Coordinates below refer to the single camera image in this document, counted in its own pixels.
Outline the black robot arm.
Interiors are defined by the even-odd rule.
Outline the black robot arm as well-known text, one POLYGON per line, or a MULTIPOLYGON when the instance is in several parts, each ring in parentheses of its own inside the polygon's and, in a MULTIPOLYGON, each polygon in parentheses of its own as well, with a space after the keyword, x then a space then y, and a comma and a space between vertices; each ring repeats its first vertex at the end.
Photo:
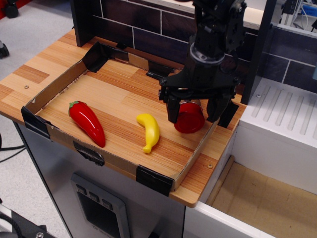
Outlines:
POLYGON ((235 97, 240 79, 234 75, 238 58, 226 66, 225 56, 243 45, 243 0, 195 0, 197 31, 190 37, 183 69, 160 79, 159 99, 166 103, 168 120, 176 123, 182 100, 206 99, 207 120, 217 121, 235 97))

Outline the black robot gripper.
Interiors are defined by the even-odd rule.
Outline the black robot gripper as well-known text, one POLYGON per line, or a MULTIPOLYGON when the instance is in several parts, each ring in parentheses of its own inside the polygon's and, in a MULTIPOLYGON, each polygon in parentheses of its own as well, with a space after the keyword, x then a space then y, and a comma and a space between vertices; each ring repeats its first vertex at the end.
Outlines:
POLYGON ((238 63, 236 52, 209 57, 190 48, 184 68, 159 81, 158 97, 166 103, 168 120, 177 123, 182 100, 208 99, 207 121, 217 121, 236 95, 238 63))

